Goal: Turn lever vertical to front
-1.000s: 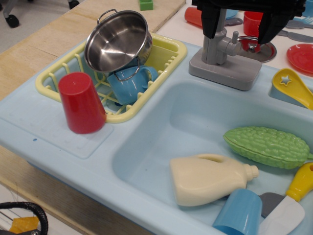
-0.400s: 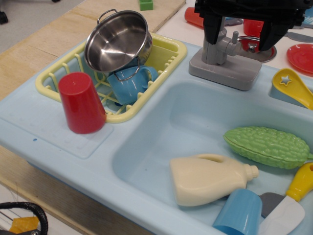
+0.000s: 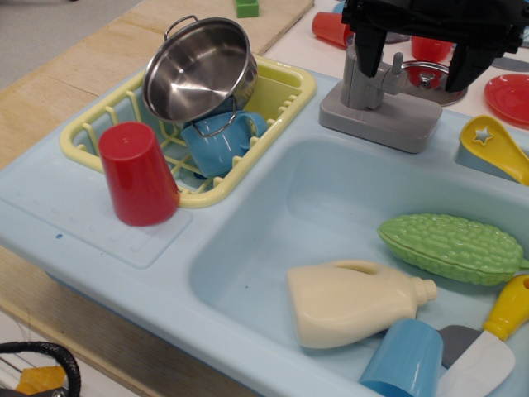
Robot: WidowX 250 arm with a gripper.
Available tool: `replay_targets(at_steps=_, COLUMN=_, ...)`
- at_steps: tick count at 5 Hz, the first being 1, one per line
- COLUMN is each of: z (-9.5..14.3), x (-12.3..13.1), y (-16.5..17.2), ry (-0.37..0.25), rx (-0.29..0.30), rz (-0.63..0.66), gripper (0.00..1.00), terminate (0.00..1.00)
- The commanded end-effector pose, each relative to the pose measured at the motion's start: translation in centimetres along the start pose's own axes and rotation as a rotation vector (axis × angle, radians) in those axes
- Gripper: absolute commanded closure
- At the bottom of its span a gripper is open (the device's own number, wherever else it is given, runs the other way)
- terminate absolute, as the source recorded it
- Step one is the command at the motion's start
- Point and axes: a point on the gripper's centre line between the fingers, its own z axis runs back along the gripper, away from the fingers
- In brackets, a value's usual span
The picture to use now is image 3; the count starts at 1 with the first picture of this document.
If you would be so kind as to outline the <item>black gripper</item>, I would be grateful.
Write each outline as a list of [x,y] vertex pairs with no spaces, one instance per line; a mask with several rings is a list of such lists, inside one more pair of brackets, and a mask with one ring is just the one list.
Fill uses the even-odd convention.
[[445,89],[468,88],[504,52],[514,53],[528,26],[526,1],[347,1],[341,21],[355,31],[360,71],[373,78],[387,31],[455,44]]

